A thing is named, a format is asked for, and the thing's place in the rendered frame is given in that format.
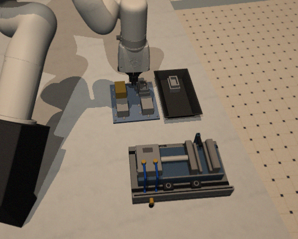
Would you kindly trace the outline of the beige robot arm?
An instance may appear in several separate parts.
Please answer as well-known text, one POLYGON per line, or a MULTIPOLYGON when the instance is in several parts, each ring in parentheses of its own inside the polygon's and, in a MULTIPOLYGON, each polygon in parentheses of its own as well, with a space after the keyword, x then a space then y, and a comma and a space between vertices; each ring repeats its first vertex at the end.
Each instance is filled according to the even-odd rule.
MULTIPOLYGON (((72 0, 87 26, 97 34, 116 35, 127 48, 146 44, 146 0, 72 0)), ((36 125, 31 119, 57 18, 38 2, 0 0, 0 32, 11 37, 0 74, 0 120, 36 125)))

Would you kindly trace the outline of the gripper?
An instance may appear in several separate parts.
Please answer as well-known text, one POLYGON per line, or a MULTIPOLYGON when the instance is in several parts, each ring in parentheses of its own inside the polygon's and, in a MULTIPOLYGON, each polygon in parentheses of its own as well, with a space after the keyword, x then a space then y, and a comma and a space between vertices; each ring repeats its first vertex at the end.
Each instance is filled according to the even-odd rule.
POLYGON ((137 49, 127 48, 119 41, 118 71, 126 73, 129 76, 131 85, 136 85, 139 75, 148 70, 150 70, 150 48, 148 41, 146 40, 146 44, 137 49))

